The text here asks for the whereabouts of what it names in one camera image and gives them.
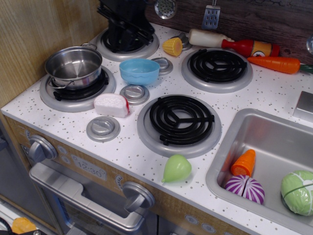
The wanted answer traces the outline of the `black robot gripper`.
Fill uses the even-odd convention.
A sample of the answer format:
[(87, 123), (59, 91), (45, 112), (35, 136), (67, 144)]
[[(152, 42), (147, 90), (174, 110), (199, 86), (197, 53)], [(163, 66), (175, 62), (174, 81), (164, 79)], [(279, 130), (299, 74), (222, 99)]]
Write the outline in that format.
[(155, 30), (145, 16), (146, 0), (100, 0), (98, 13), (109, 20), (108, 43), (112, 52), (140, 48), (136, 36), (151, 37)]

